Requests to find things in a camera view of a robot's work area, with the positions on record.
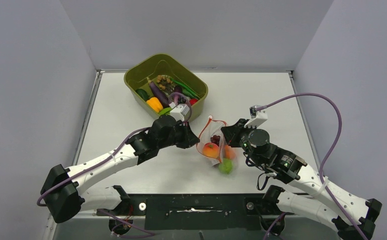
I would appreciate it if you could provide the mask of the dark red grape bunch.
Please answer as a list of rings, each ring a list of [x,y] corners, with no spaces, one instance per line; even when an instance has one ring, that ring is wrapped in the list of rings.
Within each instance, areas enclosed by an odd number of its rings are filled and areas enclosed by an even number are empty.
[[[210,142],[213,144],[216,144],[217,146],[220,145],[221,136],[220,135],[213,135],[210,137]]]

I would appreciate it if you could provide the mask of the orange toy fruit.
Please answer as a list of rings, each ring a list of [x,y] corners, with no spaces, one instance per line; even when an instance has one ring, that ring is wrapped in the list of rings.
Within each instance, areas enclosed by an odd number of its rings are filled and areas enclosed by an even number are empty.
[[[237,155],[232,147],[230,147],[229,145],[225,145],[223,149],[223,157],[225,159],[234,160],[237,157]]]

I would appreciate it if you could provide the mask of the clear zip bag orange zipper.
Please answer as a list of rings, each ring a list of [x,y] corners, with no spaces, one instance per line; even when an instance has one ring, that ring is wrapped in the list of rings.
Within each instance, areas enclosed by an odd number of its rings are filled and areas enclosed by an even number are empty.
[[[225,121],[214,119],[210,115],[205,127],[199,134],[199,143],[196,144],[196,150],[221,174],[229,175],[237,167],[238,155],[224,138],[222,129],[226,126]]]

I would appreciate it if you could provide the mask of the peach toy fruit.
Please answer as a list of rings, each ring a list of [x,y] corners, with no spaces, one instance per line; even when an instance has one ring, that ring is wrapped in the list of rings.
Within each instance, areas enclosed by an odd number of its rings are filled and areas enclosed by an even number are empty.
[[[220,155],[220,147],[213,142],[208,142],[203,146],[202,154],[208,158],[217,159]]]

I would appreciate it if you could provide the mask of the light green toy cabbage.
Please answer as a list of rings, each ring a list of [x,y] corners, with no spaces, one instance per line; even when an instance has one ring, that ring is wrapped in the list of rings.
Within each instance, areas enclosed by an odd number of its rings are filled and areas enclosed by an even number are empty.
[[[233,168],[233,161],[229,158],[223,158],[221,163],[218,165],[219,172],[225,175],[230,174],[233,171]]]

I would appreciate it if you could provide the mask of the purple toy eggplant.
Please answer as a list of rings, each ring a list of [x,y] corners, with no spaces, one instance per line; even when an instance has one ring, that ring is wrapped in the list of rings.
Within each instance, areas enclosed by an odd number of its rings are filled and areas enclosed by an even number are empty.
[[[164,108],[169,107],[168,96],[149,78],[147,78],[148,86],[152,94],[159,100]]]

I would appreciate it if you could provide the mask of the olive green plastic bin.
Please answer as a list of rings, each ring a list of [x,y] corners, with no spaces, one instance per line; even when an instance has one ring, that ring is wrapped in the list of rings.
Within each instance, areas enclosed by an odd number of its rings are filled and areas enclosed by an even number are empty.
[[[205,99],[208,95],[208,86],[206,83],[170,55],[159,53],[150,56],[141,63],[130,68],[124,75],[124,83],[131,90],[135,100],[152,116],[152,118],[158,118],[159,114],[136,93],[136,90],[143,89],[150,97],[152,97],[153,93],[147,79],[155,82],[159,75],[169,76],[173,79],[174,83],[184,84],[199,97],[198,102],[192,106],[193,113],[190,118],[191,121],[202,114]]]

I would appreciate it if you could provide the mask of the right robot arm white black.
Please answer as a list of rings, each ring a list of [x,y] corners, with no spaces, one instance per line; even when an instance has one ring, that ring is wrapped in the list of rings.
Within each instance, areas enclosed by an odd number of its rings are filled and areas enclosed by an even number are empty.
[[[364,199],[340,188],[318,173],[304,159],[270,142],[263,129],[247,127],[248,120],[239,119],[221,132],[232,148],[242,148],[254,167],[261,167],[270,177],[297,188],[304,197],[282,187],[271,185],[262,198],[265,211],[292,213],[321,223],[343,240],[370,240],[373,237],[382,203]]]

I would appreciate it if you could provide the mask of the green toy pepper slice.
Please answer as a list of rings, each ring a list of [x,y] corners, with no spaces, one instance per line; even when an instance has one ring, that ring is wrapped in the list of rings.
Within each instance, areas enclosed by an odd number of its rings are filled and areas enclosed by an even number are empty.
[[[159,111],[158,114],[160,116],[162,116],[162,115],[169,115],[171,110],[172,110],[171,107],[166,107],[166,108],[163,108],[161,111]]]

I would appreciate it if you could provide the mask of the red toy tomato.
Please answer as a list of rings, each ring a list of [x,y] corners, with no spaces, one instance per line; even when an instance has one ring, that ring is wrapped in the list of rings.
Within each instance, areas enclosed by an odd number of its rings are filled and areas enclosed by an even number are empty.
[[[189,100],[189,103],[190,103],[191,106],[193,106],[193,105],[196,104],[198,101],[199,101],[198,99],[192,98],[192,99]]]

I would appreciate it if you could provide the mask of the yellow toy pepper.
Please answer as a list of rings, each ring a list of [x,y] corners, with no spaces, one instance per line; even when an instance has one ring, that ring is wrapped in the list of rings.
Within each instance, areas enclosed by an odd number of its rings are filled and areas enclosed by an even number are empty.
[[[157,97],[151,97],[146,101],[146,103],[156,112],[159,113],[164,109],[163,105]]]

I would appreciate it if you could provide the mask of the small green cucumber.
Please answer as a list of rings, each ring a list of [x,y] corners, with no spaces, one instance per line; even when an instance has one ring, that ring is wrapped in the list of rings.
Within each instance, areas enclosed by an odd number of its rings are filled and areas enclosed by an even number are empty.
[[[196,99],[196,98],[197,98],[194,94],[190,93],[190,92],[189,92],[187,89],[185,89],[185,88],[182,89],[182,93],[183,93],[185,96],[189,97],[190,99]]]

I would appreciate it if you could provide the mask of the small purple eggplant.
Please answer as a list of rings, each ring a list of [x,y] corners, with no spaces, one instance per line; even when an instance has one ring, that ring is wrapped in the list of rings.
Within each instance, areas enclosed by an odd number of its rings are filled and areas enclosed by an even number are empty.
[[[182,87],[181,87],[180,85],[176,85],[176,86],[173,88],[173,92],[174,92],[174,93],[180,93],[180,94],[182,94],[182,93],[183,93],[183,89],[182,89]],[[179,95],[178,95],[178,94],[175,94],[175,95],[173,96],[173,102],[174,102],[175,104],[178,104],[178,103],[179,103]]]

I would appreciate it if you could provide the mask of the long green bean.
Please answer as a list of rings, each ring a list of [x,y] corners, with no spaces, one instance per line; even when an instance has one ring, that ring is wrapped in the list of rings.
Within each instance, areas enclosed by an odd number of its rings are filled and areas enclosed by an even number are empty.
[[[171,80],[172,80],[175,84],[180,85],[181,87],[185,88],[185,89],[186,89],[192,96],[194,96],[195,98],[200,99],[200,97],[196,94],[196,92],[195,92],[192,88],[190,88],[189,86],[187,86],[186,84],[184,84],[184,83],[182,83],[182,82],[180,82],[180,81],[177,81],[177,80],[175,80],[175,79],[173,79],[173,78],[171,78]]]

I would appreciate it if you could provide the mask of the tan toy peanuts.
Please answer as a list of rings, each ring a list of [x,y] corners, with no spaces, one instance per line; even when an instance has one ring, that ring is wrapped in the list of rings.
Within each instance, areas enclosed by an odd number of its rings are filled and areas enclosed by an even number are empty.
[[[167,93],[172,93],[175,86],[171,77],[167,75],[158,75],[156,84],[163,92]]]

